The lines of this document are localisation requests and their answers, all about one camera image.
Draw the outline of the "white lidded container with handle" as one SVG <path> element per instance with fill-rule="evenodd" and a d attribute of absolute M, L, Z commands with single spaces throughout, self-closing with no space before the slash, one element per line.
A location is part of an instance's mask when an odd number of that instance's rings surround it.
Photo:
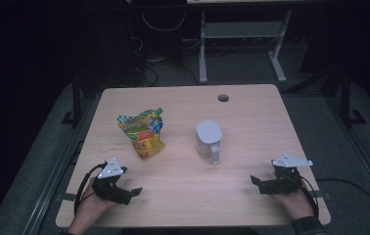
<path fill-rule="evenodd" d="M 205 120 L 196 126 L 197 152 L 203 159 L 211 159 L 214 165 L 219 164 L 219 145 L 222 131 L 214 120 Z"/>

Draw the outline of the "person's left hand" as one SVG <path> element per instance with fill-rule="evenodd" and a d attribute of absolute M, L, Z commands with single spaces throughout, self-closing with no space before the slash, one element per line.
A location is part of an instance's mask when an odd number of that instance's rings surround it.
<path fill-rule="evenodd" d="M 94 180 L 95 178 L 90 179 L 82 194 L 82 200 L 71 224 L 85 224 L 89 229 L 103 214 L 116 206 L 115 202 L 103 200 L 95 194 L 92 189 Z"/>

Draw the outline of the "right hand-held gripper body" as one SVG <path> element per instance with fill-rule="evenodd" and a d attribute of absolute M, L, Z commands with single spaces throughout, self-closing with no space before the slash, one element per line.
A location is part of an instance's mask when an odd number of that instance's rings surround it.
<path fill-rule="evenodd" d="M 258 189 L 261 194 L 291 194 L 302 187 L 299 167 L 313 166 L 311 160 L 283 154 L 279 159 L 271 161 L 275 178 L 259 180 Z"/>

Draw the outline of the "person's right hand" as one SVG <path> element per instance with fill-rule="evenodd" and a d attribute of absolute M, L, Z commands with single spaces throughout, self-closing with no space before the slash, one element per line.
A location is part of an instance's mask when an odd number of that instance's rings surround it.
<path fill-rule="evenodd" d="M 283 206 L 292 220 L 314 216 L 314 210 L 301 189 L 291 194 L 275 194 L 272 198 Z"/>

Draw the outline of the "black metal stand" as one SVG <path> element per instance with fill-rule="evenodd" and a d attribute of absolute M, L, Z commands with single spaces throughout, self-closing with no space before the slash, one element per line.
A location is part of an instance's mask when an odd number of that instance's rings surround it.
<path fill-rule="evenodd" d="M 340 83 L 340 118 L 342 122 L 347 127 L 351 127 L 354 124 L 366 124 L 366 120 L 360 111 L 350 108 L 351 79 L 347 70 L 341 71 Z"/>
<path fill-rule="evenodd" d="M 72 77 L 72 111 L 66 112 L 62 119 L 62 124 L 70 124 L 72 128 L 76 128 L 81 119 L 81 90 L 79 77 L 75 74 Z"/>

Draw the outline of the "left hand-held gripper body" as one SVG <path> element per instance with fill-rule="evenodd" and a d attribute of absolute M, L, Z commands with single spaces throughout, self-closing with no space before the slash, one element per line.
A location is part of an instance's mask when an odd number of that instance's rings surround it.
<path fill-rule="evenodd" d="M 116 186 L 125 171 L 126 167 L 120 166 L 116 158 L 105 162 L 92 185 L 95 194 L 103 200 L 128 205 L 131 200 L 130 192 Z"/>

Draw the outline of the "yellow green spouted refill pouch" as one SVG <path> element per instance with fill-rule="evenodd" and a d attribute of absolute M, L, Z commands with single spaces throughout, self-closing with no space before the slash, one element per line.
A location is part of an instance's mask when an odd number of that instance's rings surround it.
<path fill-rule="evenodd" d="M 157 155 L 164 143 L 160 135 L 163 128 L 162 108 L 147 110 L 138 116 L 118 116 L 117 125 L 130 139 L 134 151 L 146 160 Z"/>

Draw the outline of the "grey metal desk frame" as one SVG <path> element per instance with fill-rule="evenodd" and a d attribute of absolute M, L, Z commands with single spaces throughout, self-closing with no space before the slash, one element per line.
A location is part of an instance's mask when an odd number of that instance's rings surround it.
<path fill-rule="evenodd" d="M 285 12 L 282 21 L 274 22 L 227 22 L 212 23 L 207 21 L 206 13 L 201 15 L 200 54 L 199 54 L 199 82 L 208 83 L 206 40 L 228 38 L 275 38 L 277 40 L 273 50 L 268 52 L 269 61 L 274 69 L 277 80 L 286 83 L 287 78 L 279 62 L 279 53 L 289 26 L 292 10 Z"/>

